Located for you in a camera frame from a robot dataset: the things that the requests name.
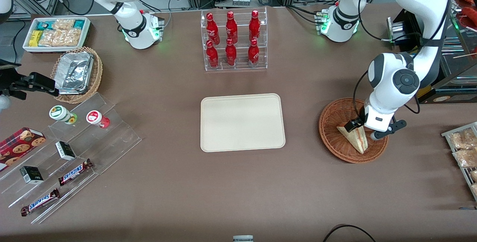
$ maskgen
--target wicker basket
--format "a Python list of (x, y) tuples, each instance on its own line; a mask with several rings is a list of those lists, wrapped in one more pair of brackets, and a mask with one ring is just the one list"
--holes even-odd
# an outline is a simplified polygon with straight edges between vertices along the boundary
[[(364, 101), (356, 99), (358, 111), (363, 107)], [(356, 118), (353, 107), (353, 98), (337, 99), (328, 104), (322, 114), (318, 128), (320, 136), (326, 147), (338, 158), (350, 163), (367, 163), (376, 160), (385, 151), (388, 144), (388, 136), (378, 141), (370, 138), (373, 130), (365, 128), (368, 139), (368, 149), (360, 154), (351, 143), (339, 132), (336, 126), (347, 123)]]
[[(101, 75), (102, 75), (102, 62), (101, 58), (99, 58), (98, 54), (91, 48), (89, 47), (82, 47), (79, 49), (71, 50), (68, 51), (67, 53), (79, 53), (79, 52), (88, 52), (94, 55), (94, 62), (92, 64), (92, 71), (91, 71), (91, 78), (90, 78), (90, 83), (89, 83), (89, 89), (85, 94), (82, 95), (59, 95), (55, 97), (56, 100), (62, 101), (62, 102), (67, 102), (70, 104), (77, 104), (81, 103), (87, 99), (89, 99), (91, 96), (94, 95), (94, 93), (97, 92), (99, 88), (99, 84), (101, 83)], [(58, 67), (58, 63), (60, 62), (60, 58), (56, 61), (55, 66), (53, 67), (53, 71), (51, 72), (51, 79), (55, 77), (56, 73), (56, 68)]]

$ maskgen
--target table surface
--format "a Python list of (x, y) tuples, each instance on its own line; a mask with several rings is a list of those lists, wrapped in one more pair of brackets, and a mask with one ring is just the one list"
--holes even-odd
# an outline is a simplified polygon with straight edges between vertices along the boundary
[[(370, 4), (363, 20), (385, 36), (386, 17), (400, 9)], [(477, 211), (458, 210), (475, 203), (440, 136), (476, 121), (476, 105), (427, 105), (419, 115), (400, 109), (397, 118), (408, 126), (390, 137), (381, 157), (343, 162), (322, 143), (317, 119), (329, 102), (352, 96), (369, 62), (392, 49), (363, 30), (334, 43), (288, 9), (268, 13), (269, 68), (241, 73), (205, 72), (200, 11), (173, 13), (164, 41), (146, 50), (124, 41), (113, 16), (90, 16), (89, 46), (104, 64), (99, 91), (143, 140), (40, 225), (25, 223), (0, 196), (0, 241), (224, 242), (254, 235), (256, 242), (316, 242), (343, 223), (380, 242), (477, 241)], [(57, 58), (25, 52), (19, 72), (49, 75)], [(363, 82), (357, 96), (370, 92)], [(283, 148), (200, 149), (203, 98), (263, 93), (281, 97)], [(39, 92), (13, 99), (0, 116), (0, 138), (23, 126), (45, 128), (55, 104)], [(341, 229), (328, 241), (368, 238)]]

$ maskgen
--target red cookie box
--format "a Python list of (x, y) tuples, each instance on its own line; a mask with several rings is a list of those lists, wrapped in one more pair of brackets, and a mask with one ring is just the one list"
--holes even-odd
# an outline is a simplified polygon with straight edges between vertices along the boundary
[(46, 141), (43, 133), (30, 128), (22, 128), (0, 142), (0, 171), (31, 152)]

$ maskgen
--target teal snack package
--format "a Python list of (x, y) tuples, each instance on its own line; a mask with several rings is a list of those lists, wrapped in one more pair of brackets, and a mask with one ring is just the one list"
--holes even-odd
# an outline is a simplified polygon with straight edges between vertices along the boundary
[(75, 25), (73, 26), (73, 28), (82, 29), (84, 24), (85, 24), (85, 21), (75, 21)]
[(37, 30), (45, 30), (45, 29), (53, 29), (52, 25), (55, 23), (55, 21), (44, 21), (44, 22), (39, 22), (38, 26), (36, 27)]

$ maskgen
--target bottle cap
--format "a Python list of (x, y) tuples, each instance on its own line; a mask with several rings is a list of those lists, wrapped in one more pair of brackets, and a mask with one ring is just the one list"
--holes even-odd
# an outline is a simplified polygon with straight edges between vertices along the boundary
[(66, 117), (68, 110), (61, 105), (56, 105), (50, 110), (50, 118), (55, 120), (62, 120)]
[(88, 123), (95, 125), (101, 122), (102, 114), (99, 111), (90, 111), (86, 116), (86, 120)]

